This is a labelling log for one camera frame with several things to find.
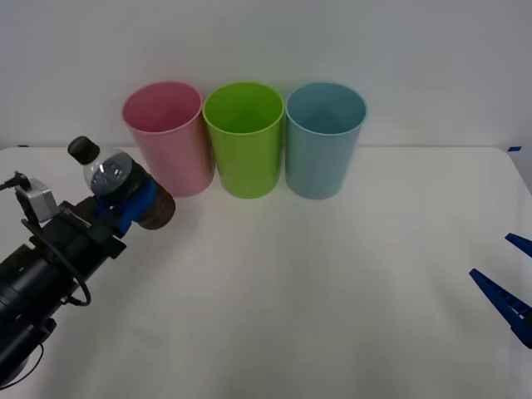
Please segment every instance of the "plastic bottle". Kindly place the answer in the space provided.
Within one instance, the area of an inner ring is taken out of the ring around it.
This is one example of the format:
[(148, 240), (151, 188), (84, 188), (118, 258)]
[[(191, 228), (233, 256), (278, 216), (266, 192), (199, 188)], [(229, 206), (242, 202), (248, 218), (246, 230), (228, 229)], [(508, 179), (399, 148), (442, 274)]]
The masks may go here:
[[(85, 136), (77, 137), (68, 153), (83, 166), (85, 182), (97, 198), (115, 205), (134, 196), (153, 178), (125, 152), (100, 148)], [(172, 196), (157, 184), (152, 204), (136, 221), (144, 229), (159, 229), (175, 212)]]

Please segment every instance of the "green cup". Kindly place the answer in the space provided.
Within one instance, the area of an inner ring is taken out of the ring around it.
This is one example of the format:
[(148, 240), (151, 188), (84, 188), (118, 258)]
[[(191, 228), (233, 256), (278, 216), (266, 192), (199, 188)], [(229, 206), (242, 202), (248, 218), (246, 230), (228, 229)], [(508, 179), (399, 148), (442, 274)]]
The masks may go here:
[(205, 100), (214, 158), (230, 194), (257, 198), (277, 184), (283, 114), (281, 96), (255, 81), (220, 87)]

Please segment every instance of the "pink cup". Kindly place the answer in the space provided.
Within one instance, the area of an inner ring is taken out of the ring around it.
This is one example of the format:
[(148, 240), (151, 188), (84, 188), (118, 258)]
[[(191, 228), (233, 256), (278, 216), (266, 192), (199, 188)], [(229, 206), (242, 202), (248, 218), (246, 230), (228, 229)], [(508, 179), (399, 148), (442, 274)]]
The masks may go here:
[(162, 81), (133, 93), (122, 109), (155, 179), (174, 197), (200, 193), (214, 176), (202, 106), (191, 85)]

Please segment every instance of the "blue cup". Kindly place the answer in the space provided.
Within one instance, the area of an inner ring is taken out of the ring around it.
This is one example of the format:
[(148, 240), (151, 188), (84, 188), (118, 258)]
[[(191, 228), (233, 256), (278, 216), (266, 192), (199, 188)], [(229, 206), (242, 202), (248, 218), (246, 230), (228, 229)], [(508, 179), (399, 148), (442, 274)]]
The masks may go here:
[(343, 185), (366, 118), (360, 95), (337, 83), (311, 83), (287, 99), (286, 181), (298, 195), (323, 200)]

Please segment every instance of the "blue clamp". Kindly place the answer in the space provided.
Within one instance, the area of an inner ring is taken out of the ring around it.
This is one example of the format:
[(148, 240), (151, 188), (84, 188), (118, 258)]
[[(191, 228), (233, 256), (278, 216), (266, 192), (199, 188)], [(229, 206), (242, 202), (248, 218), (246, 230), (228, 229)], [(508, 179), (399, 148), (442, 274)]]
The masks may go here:
[(131, 227), (131, 223), (140, 219), (144, 211), (153, 204), (156, 191), (157, 184), (153, 179), (149, 179), (139, 192), (127, 201), (111, 205), (103, 199), (97, 199), (98, 202), (94, 210), (94, 216), (97, 218), (106, 210), (112, 209), (120, 215), (115, 228), (118, 229), (122, 235), (126, 234), (127, 230)]
[[(532, 257), (532, 241), (515, 234), (508, 234), (505, 238)], [(494, 283), (476, 268), (471, 270), (469, 275), (475, 280), (475, 283), (502, 317), (505, 318), (517, 338), (528, 349), (532, 349), (532, 308), (500, 285)]]

